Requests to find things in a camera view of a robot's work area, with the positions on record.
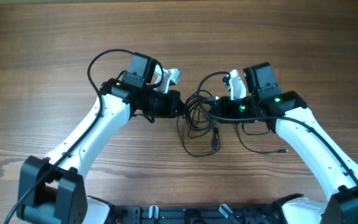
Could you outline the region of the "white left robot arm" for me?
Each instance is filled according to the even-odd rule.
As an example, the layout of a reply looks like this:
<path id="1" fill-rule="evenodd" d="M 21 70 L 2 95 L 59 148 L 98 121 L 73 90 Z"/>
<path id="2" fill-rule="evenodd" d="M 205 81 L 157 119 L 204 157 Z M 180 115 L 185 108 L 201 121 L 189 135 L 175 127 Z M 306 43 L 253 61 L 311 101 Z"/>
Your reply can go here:
<path id="1" fill-rule="evenodd" d="M 44 158 L 22 164 L 13 216 L 29 223 L 120 223 L 115 206 L 88 196 L 86 176 L 112 136 L 136 111 L 153 123 L 175 118 L 184 110 L 180 92 L 170 90 L 181 78 L 177 68 L 165 69 L 149 56 L 133 52 L 129 67 L 103 82 L 97 99 L 80 124 Z"/>

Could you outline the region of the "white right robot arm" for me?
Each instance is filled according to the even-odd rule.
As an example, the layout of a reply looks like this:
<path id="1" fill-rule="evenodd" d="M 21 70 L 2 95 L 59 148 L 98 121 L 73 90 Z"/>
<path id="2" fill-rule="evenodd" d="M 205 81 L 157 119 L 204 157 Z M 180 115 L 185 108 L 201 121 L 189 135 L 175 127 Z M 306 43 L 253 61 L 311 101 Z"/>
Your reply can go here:
<path id="1" fill-rule="evenodd" d="M 223 72 L 229 96 L 208 116 L 220 123 L 265 122 L 302 158 L 322 187 L 326 202 L 292 195 L 279 205 L 284 223 L 358 223 L 358 164 L 324 131 L 295 91 L 282 92 L 266 62 Z"/>

